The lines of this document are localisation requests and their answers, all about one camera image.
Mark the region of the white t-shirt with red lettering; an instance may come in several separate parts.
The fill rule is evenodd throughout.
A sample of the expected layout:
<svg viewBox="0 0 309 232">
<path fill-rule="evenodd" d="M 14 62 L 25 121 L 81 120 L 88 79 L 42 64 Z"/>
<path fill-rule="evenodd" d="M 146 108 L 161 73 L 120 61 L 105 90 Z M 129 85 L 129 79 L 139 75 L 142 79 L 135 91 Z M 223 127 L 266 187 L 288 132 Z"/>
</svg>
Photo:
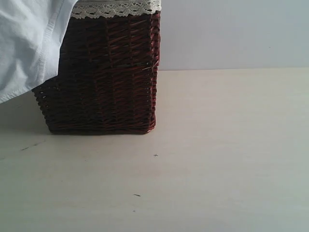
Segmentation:
<svg viewBox="0 0 309 232">
<path fill-rule="evenodd" d="M 57 76 L 60 48 L 76 0 L 0 2 L 0 101 Z"/>
</svg>

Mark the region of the dark red wicker basket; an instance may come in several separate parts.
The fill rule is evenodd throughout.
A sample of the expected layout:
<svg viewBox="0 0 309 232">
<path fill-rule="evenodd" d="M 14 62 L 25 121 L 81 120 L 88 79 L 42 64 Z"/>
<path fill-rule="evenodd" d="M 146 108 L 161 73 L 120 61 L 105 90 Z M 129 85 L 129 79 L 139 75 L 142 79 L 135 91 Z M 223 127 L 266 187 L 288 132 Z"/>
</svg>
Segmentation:
<svg viewBox="0 0 309 232">
<path fill-rule="evenodd" d="M 54 134 L 146 134 L 155 127 L 160 12 L 71 18 L 57 76 L 33 90 Z"/>
</svg>

